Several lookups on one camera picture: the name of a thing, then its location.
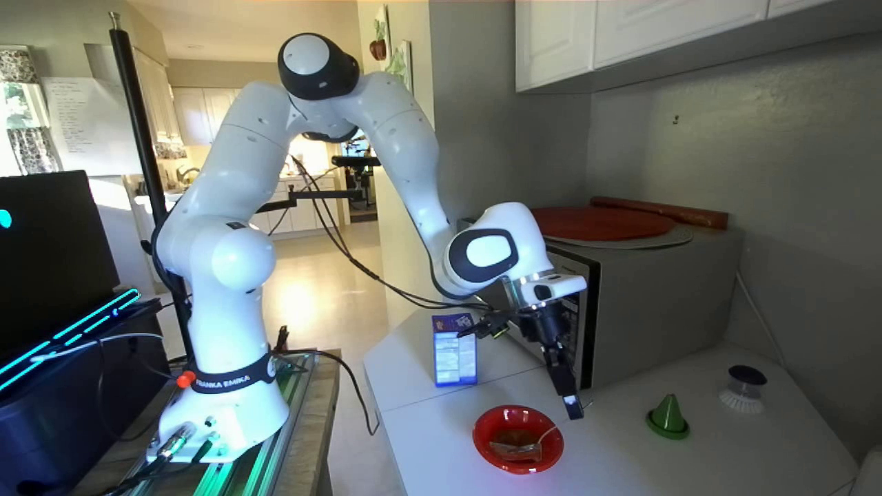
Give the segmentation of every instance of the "table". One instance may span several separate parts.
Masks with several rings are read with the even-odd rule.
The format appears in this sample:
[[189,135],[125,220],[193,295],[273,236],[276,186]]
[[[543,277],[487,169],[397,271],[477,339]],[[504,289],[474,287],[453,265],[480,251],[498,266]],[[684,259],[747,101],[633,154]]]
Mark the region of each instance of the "table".
[[[328,442],[332,430],[332,411],[339,393],[339,368],[329,357],[314,354],[312,371],[298,384],[292,397],[288,424],[276,435],[284,442],[277,457],[277,477],[273,477],[273,493],[329,493],[328,477]],[[159,417],[164,402],[176,393],[168,383],[130,424],[130,430],[105,451],[105,457],[80,478],[73,496],[92,496],[113,486],[117,478],[131,474],[141,463],[148,438],[154,435],[154,420]],[[196,493],[204,489],[205,466],[182,468],[176,474],[159,474],[161,493]]]
[[[480,384],[434,389],[426,311],[394,328],[363,364],[404,493],[804,496],[835,493],[857,471],[784,368],[725,340],[582,390],[583,417],[575,420],[564,415],[546,368],[504,335],[480,340]],[[718,402],[733,364],[769,376],[762,412],[743,415]],[[692,424],[684,440],[660,438],[645,420],[666,393],[678,397]],[[485,463],[470,426],[496,404],[543,411],[564,438],[557,466],[524,477]]]

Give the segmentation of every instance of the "white countertop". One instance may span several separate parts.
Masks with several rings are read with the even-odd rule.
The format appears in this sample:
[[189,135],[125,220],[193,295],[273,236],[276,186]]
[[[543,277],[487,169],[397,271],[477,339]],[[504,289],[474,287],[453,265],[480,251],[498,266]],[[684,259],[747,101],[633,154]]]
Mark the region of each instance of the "white countertop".
[[[583,390],[583,417],[569,420],[546,368],[510,339],[480,340],[480,384],[434,389],[429,314],[414,314],[363,357],[401,486],[433,493],[611,493],[611,496],[812,496],[850,482],[846,445],[773,364],[718,347],[633,380]],[[726,367],[751,364],[765,376],[765,412],[718,402]],[[666,440],[645,412],[666,393],[692,424]],[[474,417],[492,404],[529,404],[553,417],[564,455],[540,474],[506,474],[470,442]]]

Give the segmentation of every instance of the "cabinet door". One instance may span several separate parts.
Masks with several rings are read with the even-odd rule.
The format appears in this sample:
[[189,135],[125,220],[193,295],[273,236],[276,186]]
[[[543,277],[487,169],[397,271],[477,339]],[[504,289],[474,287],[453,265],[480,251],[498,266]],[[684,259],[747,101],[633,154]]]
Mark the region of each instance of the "cabinet door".
[[769,0],[597,0],[597,66],[765,19]]
[[210,146],[234,96],[234,87],[176,87],[174,113],[183,142]]
[[179,138],[164,68],[141,52],[134,52],[134,68],[145,106],[145,120],[152,125],[154,139]]
[[514,1],[517,91],[590,70],[595,55],[595,0]]
[[769,15],[783,15],[790,10],[812,7],[832,0],[769,0]]

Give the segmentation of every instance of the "green light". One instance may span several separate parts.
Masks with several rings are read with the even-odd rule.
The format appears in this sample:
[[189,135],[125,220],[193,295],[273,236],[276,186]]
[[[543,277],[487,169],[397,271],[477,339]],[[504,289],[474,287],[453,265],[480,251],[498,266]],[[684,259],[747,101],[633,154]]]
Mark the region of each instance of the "green light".
[[10,227],[10,212],[0,208],[0,227]]

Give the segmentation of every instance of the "blue box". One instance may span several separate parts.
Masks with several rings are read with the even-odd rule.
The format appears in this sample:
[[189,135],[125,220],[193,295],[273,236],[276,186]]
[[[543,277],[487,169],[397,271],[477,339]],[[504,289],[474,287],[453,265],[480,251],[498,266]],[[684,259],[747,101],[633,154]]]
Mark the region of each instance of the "blue box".
[[433,314],[433,357],[434,384],[474,384],[477,383],[477,339],[470,314]]

